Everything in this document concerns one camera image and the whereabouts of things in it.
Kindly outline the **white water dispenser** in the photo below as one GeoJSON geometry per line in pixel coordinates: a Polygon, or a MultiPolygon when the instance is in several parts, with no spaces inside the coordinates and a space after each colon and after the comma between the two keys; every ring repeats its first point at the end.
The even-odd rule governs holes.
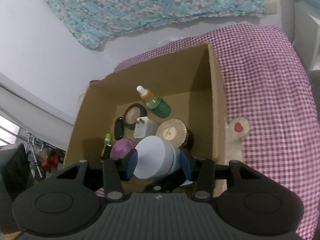
{"type": "Polygon", "coordinates": [[[319,0],[296,1],[293,45],[307,70],[319,70],[319,0]]]}

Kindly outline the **white charger plug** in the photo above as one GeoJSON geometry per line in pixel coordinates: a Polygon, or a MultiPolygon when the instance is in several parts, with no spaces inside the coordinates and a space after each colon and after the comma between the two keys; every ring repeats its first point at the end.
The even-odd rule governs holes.
{"type": "Polygon", "coordinates": [[[156,135],[158,127],[159,125],[147,116],[142,116],[136,120],[133,137],[135,139],[143,139],[148,136],[156,135]]]}

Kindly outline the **floral teal curtain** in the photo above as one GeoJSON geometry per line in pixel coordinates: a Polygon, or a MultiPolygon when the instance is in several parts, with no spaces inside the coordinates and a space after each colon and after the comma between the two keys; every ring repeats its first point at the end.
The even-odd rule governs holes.
{"type": "Polygon", "coordinates": [[[199,18],[261,17],[265,0],[44,0],[84,47],[199,18]]]}

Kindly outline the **purple round object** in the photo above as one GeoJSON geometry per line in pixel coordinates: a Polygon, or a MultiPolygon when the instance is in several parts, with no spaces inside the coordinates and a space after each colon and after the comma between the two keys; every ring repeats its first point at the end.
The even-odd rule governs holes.
{"type": "Polygon", "coordinates": [[[123,159],[137,145],[136,141],[130,139],[120,139],[112,146],[110,158],[120,158],[123,159]]]}

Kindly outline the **black tape roll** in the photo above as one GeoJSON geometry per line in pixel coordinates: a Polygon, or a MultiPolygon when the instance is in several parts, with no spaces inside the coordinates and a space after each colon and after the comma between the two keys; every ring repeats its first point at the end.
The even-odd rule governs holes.
{"type": "Polygon", "coordinates": [[[140,103],[134,103],[129,106],[123,115],[123,124],[125,128],[134,130],[137,119],[147,116],[147,109],[140,103]]]}

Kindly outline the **green lip balm tube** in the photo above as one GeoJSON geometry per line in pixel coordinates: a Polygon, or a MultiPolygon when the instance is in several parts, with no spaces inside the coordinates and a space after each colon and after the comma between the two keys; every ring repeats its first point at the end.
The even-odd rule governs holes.
{"type": "Polygon", "coordinates": [[[105,139],[104,139],[104,146],[100,155],[101,160],[110,158],[110,154],[112,150],[111,139],[112,139],[112,134],[106,133],[105,139]]]}

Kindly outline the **beige patch red heart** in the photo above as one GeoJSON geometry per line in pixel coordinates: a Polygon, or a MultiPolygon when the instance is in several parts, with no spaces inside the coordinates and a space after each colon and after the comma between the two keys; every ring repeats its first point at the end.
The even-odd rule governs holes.
{"type": "Polygon", "coordinates": [[[225,164],[228,164],[231,160],[243,162],[241,140],[248,135],[249,131],[249,122],[243,117],[236,118],[227,124],[225,164]]]}

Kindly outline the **small black oval case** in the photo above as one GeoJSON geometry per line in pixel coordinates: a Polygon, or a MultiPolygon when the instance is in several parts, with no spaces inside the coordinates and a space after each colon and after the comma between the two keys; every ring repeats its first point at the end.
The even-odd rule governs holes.
{"type": "Polygon", "coordinates": [[[123,118],[119,117],[114,123],[114,139],[121,140],[124,136],[124,123],[123,118]]]}

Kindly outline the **green glass dropper bottle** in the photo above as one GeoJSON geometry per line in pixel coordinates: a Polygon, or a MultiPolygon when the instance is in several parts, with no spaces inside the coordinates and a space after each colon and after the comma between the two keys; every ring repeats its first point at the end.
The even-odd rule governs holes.
{"type": "Polygon", "coordinates": [[[144,101],[147,109],[149,109],[154,115],[165,119],[171,114],[171,107],[162,97],[155,95],[143,86],[137,86],[136,90],[139,93],[140,98],[144,101]]]}

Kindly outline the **white cylindrical jar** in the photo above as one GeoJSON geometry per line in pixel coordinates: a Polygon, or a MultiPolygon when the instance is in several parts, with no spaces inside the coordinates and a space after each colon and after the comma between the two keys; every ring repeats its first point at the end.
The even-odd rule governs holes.
{"type": "Polygon", "coordinates": [[[133,174],[138,179],[162,178],[180,168],[182,150],[155,135],[142,139],[135,150],[138,160],[133,174]]]}

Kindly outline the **purple checkered tablecloth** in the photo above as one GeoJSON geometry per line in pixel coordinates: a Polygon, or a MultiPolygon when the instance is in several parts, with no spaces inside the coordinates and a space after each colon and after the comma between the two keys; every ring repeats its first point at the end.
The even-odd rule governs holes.
{"type": "Polygon", "coordinates": [[[92,88],[117,104],[138,100],[137,85],[161,95],[194,94],[188,127],[193,153],[221,157],[217,118],[248,120],[244,162],[291,189],[305,211],[298,234],[313,239],[319,204],[319,124],[310,83],[277,27],[230,25],[171,42],[120,63],[92,88]]]}

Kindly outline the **brown cardboard box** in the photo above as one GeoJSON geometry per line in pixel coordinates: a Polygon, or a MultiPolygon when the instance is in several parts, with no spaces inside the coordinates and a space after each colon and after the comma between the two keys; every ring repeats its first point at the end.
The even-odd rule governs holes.
{"type": "Polygon", "coordinates": [[[100,162],[105,136],[118,121],[129,123],[125,137],[138,152],[125,192],[140,192],[176,171],[189,140],[195,158],[227,165],[228,132],[241,127],[240,119],[227,121],[222,73],[207,43],[154,57],[90,85],[64,164],[100,162]]]}

